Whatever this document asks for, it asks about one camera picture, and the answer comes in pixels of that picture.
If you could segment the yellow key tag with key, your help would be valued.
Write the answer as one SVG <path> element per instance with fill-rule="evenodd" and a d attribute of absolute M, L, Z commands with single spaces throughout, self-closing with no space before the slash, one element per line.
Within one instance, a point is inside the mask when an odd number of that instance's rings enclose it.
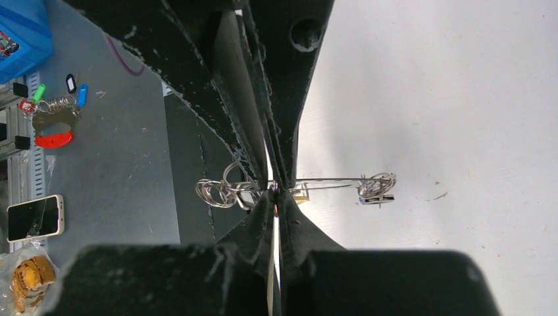
<path fill-rule="evenodd" d="M 292 190 L 292 195 L 298 205 L 310 201 L 309 191 L 306 189 Z"/>

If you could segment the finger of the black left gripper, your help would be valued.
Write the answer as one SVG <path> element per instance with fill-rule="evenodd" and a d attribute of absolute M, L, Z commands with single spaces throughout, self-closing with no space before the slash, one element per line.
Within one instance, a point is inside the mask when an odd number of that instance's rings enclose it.
<path fill-rule="evenodd" d="M 243 13 L 257 108 L 281 189 L 296 183 L 299 123 L 333 6 L 250 1 Z"/>
<path fill-rule="evenodd" d="M 209 66 L 207 28 L 220 22 L 218 1 L 67 1 L 83 17 L 118 40 L 171 88 L 222 141 L 257 188 L 265 188 L 266 154 L 254 147 L 240 122 L 232 89 Z"/>

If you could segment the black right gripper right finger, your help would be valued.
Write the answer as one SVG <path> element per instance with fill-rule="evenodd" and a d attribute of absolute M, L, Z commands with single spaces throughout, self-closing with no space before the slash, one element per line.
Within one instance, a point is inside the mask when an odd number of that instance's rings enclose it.
<path fill-rule="evenodd" d="M 498 315 L 476 263 L 451 250 L 347 250 L 276 194 L 284 315 Z"/>

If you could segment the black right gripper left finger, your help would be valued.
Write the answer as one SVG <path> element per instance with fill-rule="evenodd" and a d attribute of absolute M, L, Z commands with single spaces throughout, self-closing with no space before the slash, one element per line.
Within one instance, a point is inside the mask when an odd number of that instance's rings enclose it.
<path fill-rule="evenodd" d="M 43 305 L 45 315 L 271 315 L 274 204 L 215 244 L 102 245 L 82 250 Z"/>

